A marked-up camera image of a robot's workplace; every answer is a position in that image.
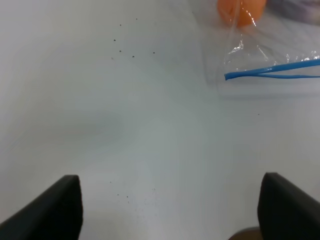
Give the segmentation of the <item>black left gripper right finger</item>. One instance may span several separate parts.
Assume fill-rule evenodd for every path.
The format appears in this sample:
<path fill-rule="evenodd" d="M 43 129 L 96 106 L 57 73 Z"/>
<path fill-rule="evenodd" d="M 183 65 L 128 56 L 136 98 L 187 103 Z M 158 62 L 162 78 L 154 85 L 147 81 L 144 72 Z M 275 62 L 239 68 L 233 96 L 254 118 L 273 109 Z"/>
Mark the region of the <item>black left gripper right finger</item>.
<path fill-rule="evenodd" d="M 320 238 L 320 203 L 276 172 L 263 176 L 257 216 L 264 240 Z"/>

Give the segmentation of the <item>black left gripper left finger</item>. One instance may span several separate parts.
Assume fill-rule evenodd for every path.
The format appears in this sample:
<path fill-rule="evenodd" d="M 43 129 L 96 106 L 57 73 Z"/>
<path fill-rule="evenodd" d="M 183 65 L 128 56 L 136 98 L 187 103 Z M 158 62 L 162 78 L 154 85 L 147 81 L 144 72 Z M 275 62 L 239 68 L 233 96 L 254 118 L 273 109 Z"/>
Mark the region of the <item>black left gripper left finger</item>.
<path fill-rule="evenodd" d="M 65 175 L 0 224 L 2 240 L 77 240 L 82 230 L 78 175 Z"/>

